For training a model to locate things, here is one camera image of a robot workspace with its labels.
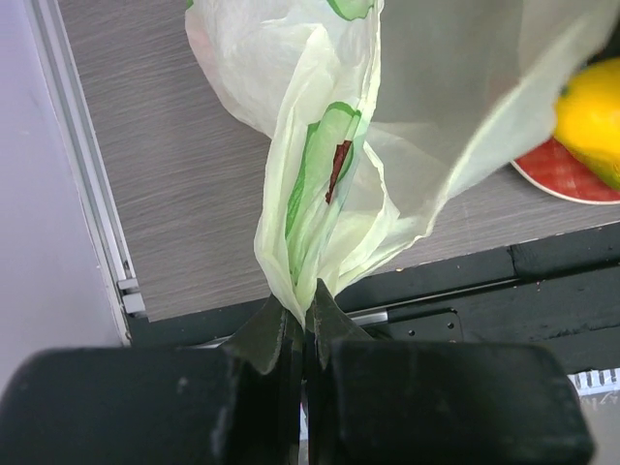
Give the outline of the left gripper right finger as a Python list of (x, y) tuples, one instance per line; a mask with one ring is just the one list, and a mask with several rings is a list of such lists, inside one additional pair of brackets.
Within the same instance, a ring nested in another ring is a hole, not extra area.
[(324, 282), (307, 311), (307, 401), (313, 464), (587, 464), (596, 449), (549, 350), (376, 340)]

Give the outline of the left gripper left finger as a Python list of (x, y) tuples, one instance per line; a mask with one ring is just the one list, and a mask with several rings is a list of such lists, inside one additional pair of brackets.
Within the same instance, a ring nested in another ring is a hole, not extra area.
[(1, 399), (5, 464), (294, 464), (301, 326), (274, 298), (221, 345), (40, 352)]

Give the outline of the translucent plastic bag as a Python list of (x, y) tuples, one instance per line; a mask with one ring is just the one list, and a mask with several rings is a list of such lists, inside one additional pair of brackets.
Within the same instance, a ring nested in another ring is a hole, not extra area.
[(192, 1), (224, 108), (270, 139), (254, 251), (303, 321), (430, 235), (445, 203), (547, 140), (615, 1)]

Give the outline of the fake orange green mango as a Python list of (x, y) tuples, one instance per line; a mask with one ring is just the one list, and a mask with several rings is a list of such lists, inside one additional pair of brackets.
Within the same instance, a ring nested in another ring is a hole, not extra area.
[(555, 106), (553, 137), (604, 184), (619, 188), (619, 59), (580, 70)]

